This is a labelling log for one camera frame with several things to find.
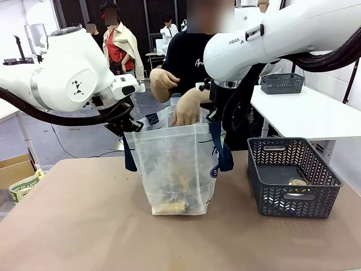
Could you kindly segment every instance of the person in white shirt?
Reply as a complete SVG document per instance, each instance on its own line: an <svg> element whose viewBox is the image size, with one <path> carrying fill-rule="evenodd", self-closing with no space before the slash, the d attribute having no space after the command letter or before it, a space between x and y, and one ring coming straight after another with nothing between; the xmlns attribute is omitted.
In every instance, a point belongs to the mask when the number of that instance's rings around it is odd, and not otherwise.
<svg viewBox="0 0 361 271"><path fill-rule="evenodd" d="M160 33L163 36L164 45L162 49L165 54L168 51L168 45L170 40L178 33L178 28L175 24L171 23L172 16L171 15L164 15L163 22L165 24L164 28L160 29Z"/></svg>

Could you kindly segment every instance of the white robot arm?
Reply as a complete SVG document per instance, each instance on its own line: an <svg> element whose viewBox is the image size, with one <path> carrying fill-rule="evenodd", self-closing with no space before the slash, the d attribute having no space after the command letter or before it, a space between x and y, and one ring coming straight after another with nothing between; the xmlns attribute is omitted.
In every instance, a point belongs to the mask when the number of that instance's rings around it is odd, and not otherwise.
<svg viewBox="0 0 361 271"><path fill-rule="evenodd" d="M204 51L211 82L213 119L238 130L246 116L257 78L265 66L289 59L310 72L345 67L361 57L361 0L302 0L276 13L236 8L236 31L216 34ZM315 56L314 51L332 51Z"/></svg>
<svg viewBox="0 0 361 271"><path fill-rule="evenodd" d="M0 66L0 87L33 107L64 112L79 110L87 102L105 110L142 87L132 75L114 76L83 28L52 33L48 46L41 64Z"/></svg>
<svg viewBox="0 0 361 271"><path fill-rule="evenodd" d="M285 55L335 50L361 26L360 0L302 0L270 14L235 11L236 32L215 35L204 51L216 82L242 80L252 65Z"/></svg>

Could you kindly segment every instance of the table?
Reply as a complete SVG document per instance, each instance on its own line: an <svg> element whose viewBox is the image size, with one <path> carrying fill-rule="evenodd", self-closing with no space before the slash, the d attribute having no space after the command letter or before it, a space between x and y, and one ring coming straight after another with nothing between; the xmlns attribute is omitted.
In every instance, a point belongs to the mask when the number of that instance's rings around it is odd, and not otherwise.
<svg viewBox="0 0 361 271"><path fill-rule="evenodd" d="M252 105L265 118L262 137L268 124L283 137L303 137L326 141L323 157L331 160L334 144L340 138L361 137L361 112L307 86L300 94L267 95L254 87Z"/></svg>
<svg viewBox="0 0 361 271"><path fill-rule="evenodd" d="M149 62L151 64L151 71L153 70L153 63L152 63L153 60L165 58L165 55L158 55L157 53L148 53L146 54L146 56L149 57Z"/></svg>
<svg viewBox="0 0 361 271"><path fill-rule="evenodd" d="M33 155L33 158L36 162L37 167L39 167L40 160L39 160L37 153L35 152L35 148L34 148L32 139L29 136L29 134L24 126L20 110L17 109L12 104L10 104L0 98L0 123L5 122L13 117L16 117L17 122L19 123L20 129L21 129L21 132L23 133L24 140L27 143L31 154Z"/></svg>
<svg viewBox="0 0 361 271"><path fill-rule="evenodd" d="M204 216L152 216L123 158L59 162L0 223L1 271L348 270L361 267L361 197L345 183L329 219L261 216L248 153L220 173Z"/></svg>

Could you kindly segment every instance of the gray floor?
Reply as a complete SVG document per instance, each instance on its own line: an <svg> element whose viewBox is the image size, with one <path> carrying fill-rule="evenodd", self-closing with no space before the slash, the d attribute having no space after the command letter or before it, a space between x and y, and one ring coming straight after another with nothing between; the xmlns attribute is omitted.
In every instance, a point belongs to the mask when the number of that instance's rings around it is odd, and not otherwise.
<svg viewBox="0 0 361 271"><path fill-rule="evenodd" d="M145 93L137 93L135 97L142 116L157 112L166 107L166 105L160 104L155 100L149 89ZM71 114L58 113L58 115L71 117L97 114L91 108L83 108ZM72 158L59 145L50 124L27 115L23 116L23 120L39 156L42 169L49 170L60 160ZM53 126L65 150L77 158L87 158L112 151L118 143L118 137L106 129L104 125L85 127ZM22 155L26 152L27 145L24 142L17 120L14 118L0 123L0 161ZM122 152L116 152L104 155L104 157L122 155Z"/></svg>

